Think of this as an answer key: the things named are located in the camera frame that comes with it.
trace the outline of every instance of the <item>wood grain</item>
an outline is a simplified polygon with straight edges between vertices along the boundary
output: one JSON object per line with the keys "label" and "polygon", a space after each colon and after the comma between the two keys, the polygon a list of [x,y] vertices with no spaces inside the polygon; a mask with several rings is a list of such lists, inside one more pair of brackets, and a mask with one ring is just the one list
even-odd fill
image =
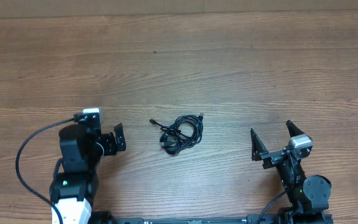
{"label": "wood grain", "polygon": [[[0,223],[50,222],[14,158],[31,132],[89,106],[104,109],[103,131],[122,122],[127,139],[126,152],[100,165],[98,210],[259,213],[282,187],[274,169],[251,161],[250,128],[274,151],[291,119],[314,140],[306,174],[333,183],[329,213],[358,222],[358,11],[0,20]],[[150,118],[200,112],[199,145],[176,157],[158,147]],[[58,130],[31,140],[20,163],[44,195]]]}
{"label": "wood grain", "polygon": [[0,0],[0,19],[358,10],[358,0]]}

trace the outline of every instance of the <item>cable connector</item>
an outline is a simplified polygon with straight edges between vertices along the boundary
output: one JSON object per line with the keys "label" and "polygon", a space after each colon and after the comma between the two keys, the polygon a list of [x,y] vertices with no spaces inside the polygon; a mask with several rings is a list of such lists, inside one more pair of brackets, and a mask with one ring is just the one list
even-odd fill
{"label": "cable connector", "polygon": [[150,119],[149,121],[150,121],[150,123],[152,123],[152,124],[157,124],[157,122],[154,121],[153,119]]}
{"label": "cable connector", "polygon": [[200,121],[203,121],[204,118],[204,113],[200,113],[200,115],[198,115],[198,119],[200,119]]}
{"label": "cable connector", "polygon": [[160,142],[161,147],[171,146],[173,144],[176,144],[176,142],[172,142],[172,141]]}

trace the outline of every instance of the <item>wooden table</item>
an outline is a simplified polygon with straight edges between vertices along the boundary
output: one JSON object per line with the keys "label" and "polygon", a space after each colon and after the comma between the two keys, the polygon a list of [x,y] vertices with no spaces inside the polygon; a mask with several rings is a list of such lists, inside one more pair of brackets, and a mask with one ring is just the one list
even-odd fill
{"label": "wooden table", "polygon": [[[127,151],[104,158],[95,209],[116,217],[234,217],[282,191],[250,158],[291,119],[314,140],[302,164],[333,183],[336,223],[358,223],[358,11],[255,12],[0,20],[0,223],[50,223],[50,207],[14,170],[36,129],[101,106]],[[172,157],[153,118],[203,112],[202,142]],[[58,130],[36,136],[20,168],[48,195]],[[282,198],[269,213],[287,206]]]}

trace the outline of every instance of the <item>coiled black cable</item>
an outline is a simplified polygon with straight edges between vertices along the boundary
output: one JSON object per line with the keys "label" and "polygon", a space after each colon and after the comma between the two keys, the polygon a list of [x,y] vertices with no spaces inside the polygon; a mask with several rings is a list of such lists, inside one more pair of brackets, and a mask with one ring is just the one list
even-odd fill
{"label": "coiled black cable", "polygon": [[[203,118],[204,114],[201,113],[199,116],[180,116],[171,126],[158,124],[158,122],[153,119],[150,119],[150,123],[160,126],[160,129],[165,131],[160,137],[160,146],[165,149],[165,152],[175,156],[179,154],[180,151],[188,147],[193,147],[201,142],[204,128]],[[180,125],[183,123],[187,123],[193,127],[193,134],[191,136],[187,136],[179,130]]]}

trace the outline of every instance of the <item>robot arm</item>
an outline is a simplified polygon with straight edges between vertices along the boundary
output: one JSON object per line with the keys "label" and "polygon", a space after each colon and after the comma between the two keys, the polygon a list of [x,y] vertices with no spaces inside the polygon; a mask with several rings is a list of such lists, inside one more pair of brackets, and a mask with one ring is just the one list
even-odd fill
{"label": "robot arm", "polygon": [[[108,223],[109,212],[91,212],[99,180],[96,168],[103,156],[125,151],[122,124],[113,133],[102,134],[102,113],[99,108],[83,110],[74,115],[74,122],[60,130],[60,149],[63,158],[58,161],[53,182],[49,188],[50,200],[58,208],[64,224]],[[64,172],[58,173],[60,163]],[[52,209],[52,224],[58,224]]]}
{"label": "robot arm", "polygon": [[332,223],[330,215],[324,215],[328,209],[331,195],[330,181],[320,175],[305,176],[301,160],[308,157],[313,140],[287,121],[290,141],[281,151],[269,152],[251,129],[252,160],[263,161],[264,169],[276,167],[287,193],[291,207],[281,208],[275,217],[275,223]]}

